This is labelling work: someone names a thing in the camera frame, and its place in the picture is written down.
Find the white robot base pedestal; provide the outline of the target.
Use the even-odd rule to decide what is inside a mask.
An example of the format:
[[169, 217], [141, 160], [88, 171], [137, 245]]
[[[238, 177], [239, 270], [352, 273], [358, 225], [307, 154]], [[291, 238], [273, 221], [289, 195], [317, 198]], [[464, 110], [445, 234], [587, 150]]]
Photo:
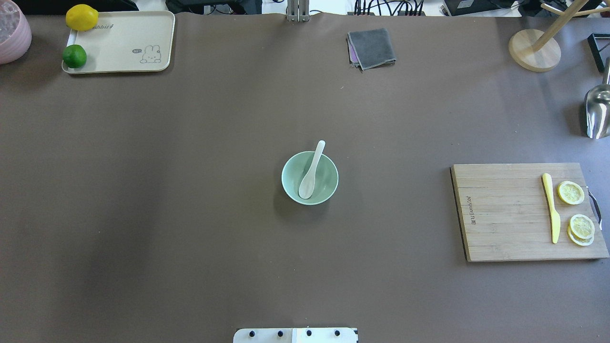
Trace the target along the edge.
[[233, 343], [357, 343], [356, 328], [242, 328], [235, 332]]

